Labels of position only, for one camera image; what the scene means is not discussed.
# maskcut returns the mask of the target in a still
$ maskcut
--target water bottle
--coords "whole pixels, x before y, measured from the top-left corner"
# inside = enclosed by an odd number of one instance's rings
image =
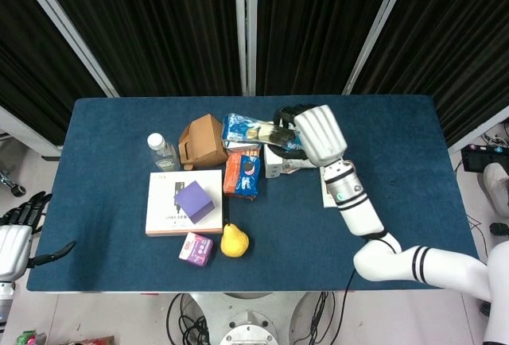
[[[152,133],[146,141],[152,149],[153,161],[160,170],[178,172],[181,169],[177,151],[159,133]]]

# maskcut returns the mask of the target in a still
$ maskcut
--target blue tablecloth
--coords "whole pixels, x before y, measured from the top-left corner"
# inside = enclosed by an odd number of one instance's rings
[[[178,259],[183,237],[145,235],[150,172],[146,138],[174,144],[190,121],[236,112],[272,119],[298,103],[328,104],[371,202],[403,249],[426,245],[476,256],[433,101],[426,96],[277,96],[82,99],[76,103],[38,254],[71,240],[66,257],[31,271],[33,291],[313,291],[344,289],[364,244],[335,208],[322,207],[317,169],[267,180],[255,201],[229,199],[251,239],[241,258],[218,251],[207,267]],[[411,281],[353,289],[423,289]]]

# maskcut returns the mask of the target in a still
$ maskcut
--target small white card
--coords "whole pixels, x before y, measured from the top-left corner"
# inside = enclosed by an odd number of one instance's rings
[[[321,198],[324,201],[324,207],[336,207],[334,197],[327,191],[327,186],[324,181],[324,168],[320,168],[320,183],[321,183]]]

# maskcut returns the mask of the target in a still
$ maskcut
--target pear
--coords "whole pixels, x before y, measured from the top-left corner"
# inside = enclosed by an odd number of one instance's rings
[[[221,251],[230,258],[239,258],[247,250],[249,238],[235,224],[224,226],[221,238]]]

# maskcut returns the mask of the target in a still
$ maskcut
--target purple box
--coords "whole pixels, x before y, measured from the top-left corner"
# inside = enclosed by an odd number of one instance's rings
[[[182,210],[184,210],[193,223],[198,222],[206,214],[214,210],[214,203],[210,196],[196,181],[180,190],[175,195],[175,202],[182,207]]]
[[[182,246],[181,254],[178,257],[196,266],[205,267],[210,256],[212,244],[211,239],[189,232]]]

